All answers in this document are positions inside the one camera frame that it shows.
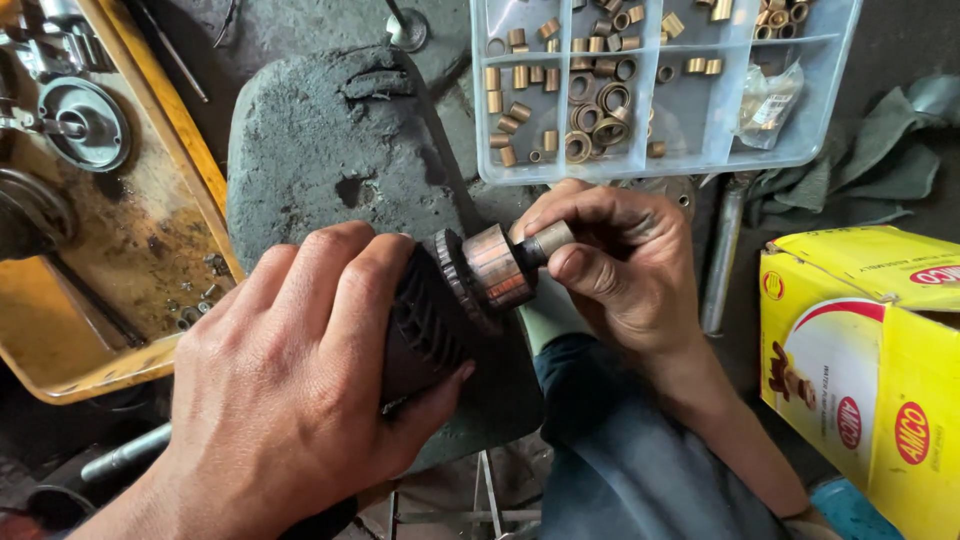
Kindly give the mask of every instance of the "left hand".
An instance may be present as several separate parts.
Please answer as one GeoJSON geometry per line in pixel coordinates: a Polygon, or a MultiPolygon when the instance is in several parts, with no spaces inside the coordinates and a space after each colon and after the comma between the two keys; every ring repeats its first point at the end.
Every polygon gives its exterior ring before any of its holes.
{"type": "Polygon", "coordinates": [[[473,369],[390,422],[380,414],[389,313],[413,247],[359,221],[275,246],[183,337],[173,438],[144,480],[181,527],[276,537],[410,466],[473,369]]]}

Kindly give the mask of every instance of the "hand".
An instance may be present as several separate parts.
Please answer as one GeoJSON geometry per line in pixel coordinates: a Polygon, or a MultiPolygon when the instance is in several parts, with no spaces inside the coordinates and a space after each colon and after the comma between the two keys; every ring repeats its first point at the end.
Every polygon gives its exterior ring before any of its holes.
{"type": "Polygon", "coordinates": [[[683,369],[676,358],[707,347],[690,229],[678,207],[659,195],[565,179],[515,232],[530,236],[562,219],[583,243],[561,248],[547,268],[601,338],[636,352],[654,383],[683,369]]]}
{"type": "Polygon", "coordinates": [[[403,472],[453,413],[471,362],[393,421],[380,414],[413,247],[359,221],[275,246],[180,341],[173,437],[148,477],[196,537],[276,537],[403,472]]]}

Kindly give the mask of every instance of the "amco logo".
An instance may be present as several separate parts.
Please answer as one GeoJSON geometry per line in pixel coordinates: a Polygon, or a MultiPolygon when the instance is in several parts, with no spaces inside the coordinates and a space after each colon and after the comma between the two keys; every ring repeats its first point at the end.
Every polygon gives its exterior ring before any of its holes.
{"type": "Polygon", "coordinates": [[[924,285],[960,282],[960,266],[937,266],[927,268],[910,276],[910,281],[924,285]]]}
{"type": "Polygon", "coordinates": [[[897,413],[894,438],[900,457],[910,465],[920,465],[930,450],[930,429],[919,405],[907,402],[897,413]]]}
{"type": "Polygon", "coordinates": [[[860,409],[851,397],[840,400],[837,407],[837,431],[845,447],[855,450],[860,444],[863,422],[860,420],[860,409]]]}

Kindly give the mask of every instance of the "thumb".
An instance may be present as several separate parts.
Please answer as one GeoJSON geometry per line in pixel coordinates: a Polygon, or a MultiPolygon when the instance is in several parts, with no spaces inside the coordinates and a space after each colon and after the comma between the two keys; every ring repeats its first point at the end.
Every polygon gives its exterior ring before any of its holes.
{"type": "Polygon", "coordinates": [[[391,436],[384,449],[387,455],[394,456],[390,461],[402,461],[397,474],[410,466],[427,439],[453,415],[460,388],[475,368],[473,360],[467,360],[446,380],[400,406],[399,414],[389,426],[391,436]]]}
{"type": "Polygon", "coordinates": [[[569,290],[607,308],[631,304],[626,294],[633,283],[631,268],[586,244],[568,244],[557,250],[547,263],[553,279],[569,290]]]}

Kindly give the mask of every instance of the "right hand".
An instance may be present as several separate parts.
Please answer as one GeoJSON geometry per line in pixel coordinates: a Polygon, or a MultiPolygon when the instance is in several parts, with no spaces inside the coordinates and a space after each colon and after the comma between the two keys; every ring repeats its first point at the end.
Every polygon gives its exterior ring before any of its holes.
{"type": "Polygon", "coordinates": [[[601,338],[637,352],[653,376],[669,366],[651,362],[673,363],[707,346],[679,207],[659,195],[565,179],[517,228],[530,236],[562,219],[583,243],[563,246],[547,268],[601,338]]]}

